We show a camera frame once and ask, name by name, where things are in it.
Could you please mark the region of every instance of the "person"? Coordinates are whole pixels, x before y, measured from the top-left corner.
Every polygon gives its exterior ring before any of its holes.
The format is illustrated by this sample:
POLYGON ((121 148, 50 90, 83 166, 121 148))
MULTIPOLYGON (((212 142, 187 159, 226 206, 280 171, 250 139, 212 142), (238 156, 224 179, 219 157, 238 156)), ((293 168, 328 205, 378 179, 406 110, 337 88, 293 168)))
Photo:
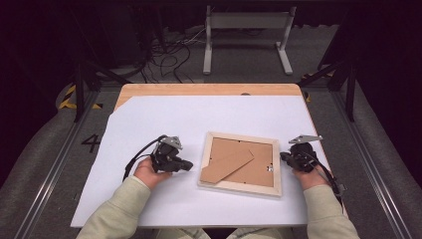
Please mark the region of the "person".
MULTIPOLYGON (((308 205, 309 238, 358 238, 353 224, 342 213, 329 184, 316 170, 304 173, 293 170, 304 190, 308 205)), ((103 203, 80 231, 78 238, 129 238, 137 227, 139 215, 154 187, 171 177, 170 172, 156 173, 148 157, 103 203)), ((162 229, 156 238, 209 239, 200 228, 162 229)), ((290 228, 238 228, 229 237, 236 238, 294 238, 290 228)))

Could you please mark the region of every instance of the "gray carpet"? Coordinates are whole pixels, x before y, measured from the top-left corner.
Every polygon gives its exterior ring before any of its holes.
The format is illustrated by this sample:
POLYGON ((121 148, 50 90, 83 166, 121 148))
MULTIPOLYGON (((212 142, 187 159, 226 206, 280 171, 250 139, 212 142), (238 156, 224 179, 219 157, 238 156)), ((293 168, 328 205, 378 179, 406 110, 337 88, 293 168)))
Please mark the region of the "gray carpet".
MULTIPOLYGON (((184 83, 295 83, 307 73, 316 71, 316 66, 335 27, 293 29, 287 46, 294 74, 286 76, 275 50, 277 31, 263 31, 258 36, 240 32, 215 34, 213 65, 210 76, 202 75, 204 44, 189 47, 190 58, 176 74, 184 83)), ((178 63, 188 52, 180 50, 174 56, 178 63)), ((157 57, 160 62, 165 56, 157 57)), ((170 58, 164 63, 170 64, 170 58)), ((172 68, 161 68, 170 74, 161 77, 160 68, 150 64, 145 70, 150 81, 178 83, 171 74, 172 68)), ((133 82, 144 82, 141 74, 130 78, 133 82)), ((332 172, 346 184, 348 190, 343 200, 347 213, 361 238, 396 238, 387 216, 379 203, 371 181, 363 170, 359 151, 347 130, 332 93, 320 80, 306 90, 311 95, 308 107, 316 130, 323 135, 321 142, 329 160, 332 172)), ((105 84, 96 103, 103 104, 101 110, 90 110, 80 133, 67 157, 67 163, 60 178, 35 224, 31 238, 75 238, 78 230, 70 228, 79 196, 98 147, 90 152, 91 146, 82 144, 93 134, 101 140, 109 114, 112 113, 119 88, 105 84)), ((417 202, 422 196, 420 187, 403 165, 400 157, 380 126, 361 90, 357 88, 355 99, 355 125, 358 127, 367 148, 373 156, 397 208, 406 221, 414 238, 422 237, 418 223, 422 221, 417 202)), ((0 238, 13 238, 26 212, 34 200, 38 188, 53 164, 61 144, 70 130, 75 110, 62 109, 34 136, 18 159, 12 173, 0 191, 0 238)), ((308 238, 306 228, 295 228, 298 239, 308 238)), ((148 238, 150 230, 138 229, 133 238, 148 238)))

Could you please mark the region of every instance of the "person's left hand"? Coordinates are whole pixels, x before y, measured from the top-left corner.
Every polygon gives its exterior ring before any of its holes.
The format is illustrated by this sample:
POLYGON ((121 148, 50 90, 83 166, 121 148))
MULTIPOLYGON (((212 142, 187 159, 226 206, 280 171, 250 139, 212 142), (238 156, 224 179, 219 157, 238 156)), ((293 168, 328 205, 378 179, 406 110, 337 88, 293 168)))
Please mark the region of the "person's left hand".
POLYGON ((147 157, 141 161, 133 174, 135 177, 139 178, 149 189, 153 189, 158 183, 169 178, 171 172, 155 172, 152 168, 152 160, 150 157, 147 157))

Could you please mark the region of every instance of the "forearm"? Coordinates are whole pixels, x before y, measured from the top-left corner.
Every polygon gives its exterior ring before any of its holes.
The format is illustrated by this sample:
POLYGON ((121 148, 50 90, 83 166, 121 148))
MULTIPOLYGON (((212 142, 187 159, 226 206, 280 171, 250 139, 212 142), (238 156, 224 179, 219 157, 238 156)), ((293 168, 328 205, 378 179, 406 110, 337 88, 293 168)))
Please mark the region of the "forearm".
POLYGON ((308 236, 314 238, 358 238, 353 224, 342 214, 341 205, 327 185, 304 191, 308 205, 308 236))
POLYGON ((142 181, 128 177, 88 219, 78 238, 129 238, 149 195, 150 190, 142 181))

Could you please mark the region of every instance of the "brown backing board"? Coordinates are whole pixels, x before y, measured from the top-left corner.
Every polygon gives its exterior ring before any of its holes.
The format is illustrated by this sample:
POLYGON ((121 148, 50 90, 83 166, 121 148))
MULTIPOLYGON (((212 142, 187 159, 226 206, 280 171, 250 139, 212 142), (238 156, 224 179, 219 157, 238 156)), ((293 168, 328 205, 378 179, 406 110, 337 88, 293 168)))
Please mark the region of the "brown backing board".
MULTIPOLYGON (((224 166, 227 163, 227 168, 230 167, 232 172, 217 183, 202 180, 201 172, 198 184, 206 187, 281 196, 279 153, 279 142, 276 139, 208 132, 201 168, 212 166, 214 163, 219 166, 224 166), (236 160, 236 157, 231 155, 242 151, 250 151, 254 158, 246 164, 238 162, 238 167, 234 167, 233 165, 236 163, 231 160, 236 160)), ((218 168, 214 167, 213 170, 216 170, 216 175, 222 174, 218 168)))

